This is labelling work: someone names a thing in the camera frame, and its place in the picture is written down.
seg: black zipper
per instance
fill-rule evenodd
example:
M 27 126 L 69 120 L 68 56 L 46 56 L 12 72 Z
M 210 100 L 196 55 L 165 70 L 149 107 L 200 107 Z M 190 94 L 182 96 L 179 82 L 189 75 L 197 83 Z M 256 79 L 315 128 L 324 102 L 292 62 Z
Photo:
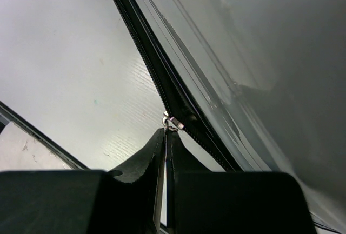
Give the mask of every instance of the black zipper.
M 135 0 L 114 0 L 170 117 L 226 171 L 241 171 L 173 67 Z

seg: zipper teeth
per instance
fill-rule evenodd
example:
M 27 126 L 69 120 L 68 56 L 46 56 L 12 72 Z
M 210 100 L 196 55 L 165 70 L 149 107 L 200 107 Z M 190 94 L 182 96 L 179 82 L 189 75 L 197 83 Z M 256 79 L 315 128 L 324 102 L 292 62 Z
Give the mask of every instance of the zipper teeth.
M 143 60 L 144 60 L 144 64 L 145 66 L 147 67 L 147 70 L 150 74 L 150 77 L 151 79 L 153 80 L 154 84 L 155 84 L 155 87 L 158 91 L 158 94 L 163 102 L 163 105 L 164 107 L 166 108 L 166 111 L 168 112 L 169 116 L 173 116 L 172 114 L 172 111 L 170 109 L 170 106 L 169 106 L 169 103 L 168 103 L 168 100 L 167 100 L 167 97 L 166 95 L 164 94 L 164 89 L 160 83 L 160 80 L 159 78 L 157 77 L 156 73 L 155 73 L 155 69 L 154 67 L 152 66 L 151 62 L 150 62 L 150 58 L 137 34 L 137 31 L 131 21 L 131 19 L 129 18 L 129 14 L 128 12 L 126 11 L 123 3 L 121 0 L 113 0 L 114 3 L 116 4 L 119 12 L 120 12 L 120 15 L 122 16 L 123 20 L 124 20 L 124 23 L 125 25 L 127 26 L 129 32 L 130 32 L 130 35 L 132 37 L 132 39 L 134 40 L 135 42 L 135 45 L 137 46 L 137 49 L 139 50 Z M 230 170 L 230 169 L 233 169 L 231 168 L 230 166 L 228 165 L 225 165 L 216 155 L 215 153 L 213 153 L 210 149 L 208 149 L 189 129 L 187 128 L 184 128 L 184 131 L 195 141 L 197 142 L 197 144 L 199 144 L 209 155 L 212 156 L 213 159 L 215 159 L 216 162 L 219 163 L 219 165 L 221 165 L 223 167 L 223 169 L 225 169 L 226 171 Z

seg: silver zipper pull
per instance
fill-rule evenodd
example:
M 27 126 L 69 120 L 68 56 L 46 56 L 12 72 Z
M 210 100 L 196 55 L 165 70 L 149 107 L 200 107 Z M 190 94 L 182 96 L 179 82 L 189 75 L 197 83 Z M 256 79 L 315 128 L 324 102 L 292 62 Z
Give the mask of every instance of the silver zipper pull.
M 169 126 L 169 122 L 172 122 L 172 124 L 176 128 Z M 174 131 L 174 132 L 176 132 L 178 130 L 184 130 L 184 124 L 182 124 L 180 121 L 178 121 L 175 117 L 169 117 L 167 111 L 165 111 L 163 113 L 162 124 L 166 130 L 169 129 L 170 131 Z

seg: screw hole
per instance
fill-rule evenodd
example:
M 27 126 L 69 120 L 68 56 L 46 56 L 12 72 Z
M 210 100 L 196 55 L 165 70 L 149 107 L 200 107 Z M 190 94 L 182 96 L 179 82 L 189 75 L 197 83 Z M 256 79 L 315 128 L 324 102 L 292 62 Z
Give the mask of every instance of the screw hole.
M 121 176 L 123 174 L 123 172 L 120 170 L 112 170 L 112 171 L 109 171 L 108 173 L 113 177 Z

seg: metal zipper slider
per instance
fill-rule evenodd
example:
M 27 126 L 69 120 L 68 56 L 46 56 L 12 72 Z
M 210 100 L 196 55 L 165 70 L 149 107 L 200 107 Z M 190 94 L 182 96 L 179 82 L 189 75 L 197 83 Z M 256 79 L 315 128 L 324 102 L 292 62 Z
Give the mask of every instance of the metal zipper slider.
M 172 124 L 176 127 L 169 126 L 169 122 L 172 122 Z M 178 131 L 178 130 L 184 130 L 184 124 L 182 124 L 180 121 L 178 121 L 175 117 L 169 117 L 168 112 L 165 111 L 163 113 L 162 118 L 162 124 L 165 127 L 165 129 L 169 129 L 170 131 Z

